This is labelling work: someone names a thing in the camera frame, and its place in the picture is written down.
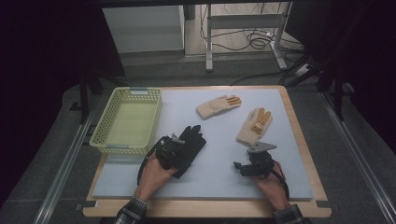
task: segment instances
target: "tan glove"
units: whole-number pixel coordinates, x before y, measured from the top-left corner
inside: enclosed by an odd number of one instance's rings
[[[241,105],[241,99],[234,95],[228,97],[227,95],[220,96],[211,101],[205,102],[197,106],[197,111],[202,119],[208,119],[222,110],[231,109]]]
[[[272,121],[271,112],[265,112],[264,108],[255,108],[242,125],[241,131],[236,136],[236,140],[253,146],[264,135]]]

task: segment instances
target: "person's right hand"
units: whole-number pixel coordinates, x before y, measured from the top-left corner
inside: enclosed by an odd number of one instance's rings
[[[276,161],[274,171],[283,176],[279,163]],[[252,176],[262,194],[268,199],[276,211],[290,208],[290,203],[286,197],[286,192],[280,180],[270,173],[266,178],[263,176]]]

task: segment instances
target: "plaid sleeve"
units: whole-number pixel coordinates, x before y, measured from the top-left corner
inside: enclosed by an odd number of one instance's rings
[[[125,204],[117,213],[115,224],[135,224],[146,213],[147,204],[135,197]]]
[[[305,224],[304,217],[297,204],[290,208],[273,212],[277,224]]]

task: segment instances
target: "person's left hand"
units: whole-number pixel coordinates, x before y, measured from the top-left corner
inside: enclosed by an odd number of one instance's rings
[[[156,153],[153,153],[143,169],[139,185],[134,191],[134,196],[144,202],[147,202],[151,195],[162,187],[177,172],[176,168],[164,170]]]

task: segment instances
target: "green plastic basket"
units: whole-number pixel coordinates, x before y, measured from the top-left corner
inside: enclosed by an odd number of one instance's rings
[[[152,148],[162,105],[160,89],[114,89],[90,145],[103,153],[146,155]]]

